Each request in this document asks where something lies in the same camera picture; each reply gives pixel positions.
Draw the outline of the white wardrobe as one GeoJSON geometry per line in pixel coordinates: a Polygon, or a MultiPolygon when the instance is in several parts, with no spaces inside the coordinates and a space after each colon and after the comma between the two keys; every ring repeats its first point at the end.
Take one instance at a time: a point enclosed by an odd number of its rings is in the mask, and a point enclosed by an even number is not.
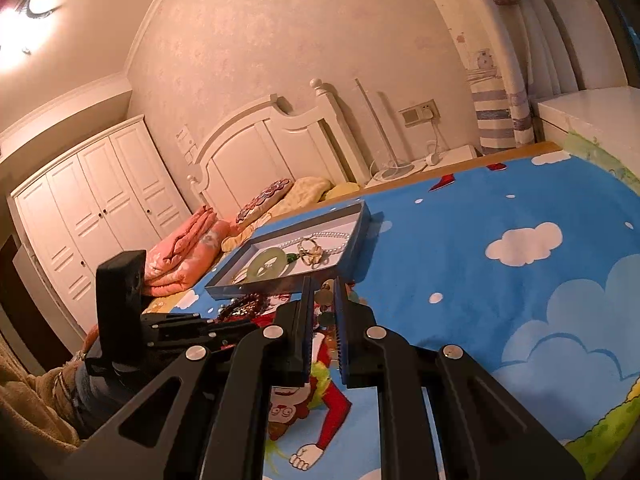
{"type": "Polygon", "coordinates": [[[150,249],[190,210],[143,116],[81,142],[11,193],[44,275],[82,330],[96,324],[96,269],[150,249]]]}

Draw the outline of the green jade bangle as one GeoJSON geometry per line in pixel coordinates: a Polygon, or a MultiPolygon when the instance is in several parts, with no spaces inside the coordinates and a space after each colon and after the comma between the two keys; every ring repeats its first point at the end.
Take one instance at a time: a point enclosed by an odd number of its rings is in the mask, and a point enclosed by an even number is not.
{"type": "Polygon", "coordinates": [[[247,283],[278,278],[288,266],[288,255],[279,247],[270,247],[260,252],[248,265],[247,283]]]}

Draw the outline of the white striped curtain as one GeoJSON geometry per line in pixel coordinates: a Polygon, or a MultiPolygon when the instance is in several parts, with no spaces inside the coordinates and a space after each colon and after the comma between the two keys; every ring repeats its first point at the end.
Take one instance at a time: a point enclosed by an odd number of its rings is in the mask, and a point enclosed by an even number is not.
{"type": "Polygon", "coordinates": [[[501,11],[518,0],[434,0],[471,90],[484,154],[535,141],[518,55],[501,11]]]}

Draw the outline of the wall power socket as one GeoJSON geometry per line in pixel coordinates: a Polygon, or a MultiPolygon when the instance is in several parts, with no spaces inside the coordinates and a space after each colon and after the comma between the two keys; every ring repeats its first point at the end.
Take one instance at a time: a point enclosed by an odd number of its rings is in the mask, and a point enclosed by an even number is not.
{"type": "Polygon", "coordinates": [[[411,128],[426,122],[439,120],[440,114],[434,100],[429,100],[420,104],[409,106],[398,112],[404,126],[411,128]]]}

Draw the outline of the folded pink blanket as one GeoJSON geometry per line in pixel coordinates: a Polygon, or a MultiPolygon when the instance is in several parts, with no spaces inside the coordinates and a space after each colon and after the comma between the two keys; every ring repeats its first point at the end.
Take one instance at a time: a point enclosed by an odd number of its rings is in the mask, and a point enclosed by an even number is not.
{"type": "Polygon", "coordinates": [[[165,297],[192,287],[220,254],[230,224],[201,206],[146,253],[143,293],[165,297]]]}

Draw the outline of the ceiling lamp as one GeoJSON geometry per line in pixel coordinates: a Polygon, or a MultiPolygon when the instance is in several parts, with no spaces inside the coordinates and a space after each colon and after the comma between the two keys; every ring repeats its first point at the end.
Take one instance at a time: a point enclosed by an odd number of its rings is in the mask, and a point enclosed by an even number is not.
{"type": "Polygon", "coordinates": [[[58,29],[62,0],[25,0],[1,11],[1,73],[32,61],[58,29]]]}

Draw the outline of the white bed headboard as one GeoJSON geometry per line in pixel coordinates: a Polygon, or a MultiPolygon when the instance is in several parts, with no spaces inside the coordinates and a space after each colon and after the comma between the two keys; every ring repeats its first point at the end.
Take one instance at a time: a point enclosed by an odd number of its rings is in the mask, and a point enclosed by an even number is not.
{"type": "Polygon", "coordinates": [[[218,122],[196,151],[188,175],[201,203],[229,219],[279,179],[368,183],[369,166],[334,93],[319,78],[309,85],[314,107],[302,114],[285,113],[273,93],[218,122]]]}

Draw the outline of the embroidered floral pillow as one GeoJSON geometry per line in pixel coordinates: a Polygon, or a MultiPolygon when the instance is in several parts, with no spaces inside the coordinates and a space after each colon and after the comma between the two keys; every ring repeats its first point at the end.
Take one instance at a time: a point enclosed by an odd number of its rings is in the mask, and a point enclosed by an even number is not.
{"type": "Polygon", "coordinates": [[[240,209],[235,217],[235,224],[237,226],[251,224],[288,194],[292,186],[291,179],[272,182],[240,209]]]}

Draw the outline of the grey jewelry box tray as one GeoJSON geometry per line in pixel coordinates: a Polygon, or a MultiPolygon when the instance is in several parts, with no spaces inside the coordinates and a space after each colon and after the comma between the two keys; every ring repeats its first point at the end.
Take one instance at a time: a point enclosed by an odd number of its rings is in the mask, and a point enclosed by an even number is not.
{"type": "Polygon", "coordinates": [[[248,294],[271,296],[301,292],[305,280],[318,285],[334,278],[348,280],[355,269],[370,219],[367,204],[357,200],[252,237],[221,263],[205,290],[214,299],[231,299],[248,294]],[[278,278],[247,283],[248,265],[270,247],[286,252],[288,266],[278,278]]]}

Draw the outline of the blue cartoon table cloth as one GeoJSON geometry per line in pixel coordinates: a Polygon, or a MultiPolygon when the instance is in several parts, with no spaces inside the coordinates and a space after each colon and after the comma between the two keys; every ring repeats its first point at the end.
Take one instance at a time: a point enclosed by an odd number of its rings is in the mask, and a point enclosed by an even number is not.
{"type": "Polygon", "coordinates": [[[639,453],[639,197],[558,151],[375,193],[350,293],[463,348],[589,479],[639,453]]]}

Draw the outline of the yellow patterned pillow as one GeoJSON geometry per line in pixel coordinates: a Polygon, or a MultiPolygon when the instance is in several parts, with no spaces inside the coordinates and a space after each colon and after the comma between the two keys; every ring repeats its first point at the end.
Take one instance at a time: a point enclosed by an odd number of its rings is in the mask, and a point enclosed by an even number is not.
{"type": "Polygon", "coordinates": [[[237,226],[233,222],[229,235],[221,243],[221,250],[232,252],[233,249],[243,245],[258,228],[270,220],[318,203],[322,195],[333,187],[334,184],[330,180],[322,177],[303,177],[293,181],[293,186],[288,194],[260,218],[245,226],[237,226]]]}

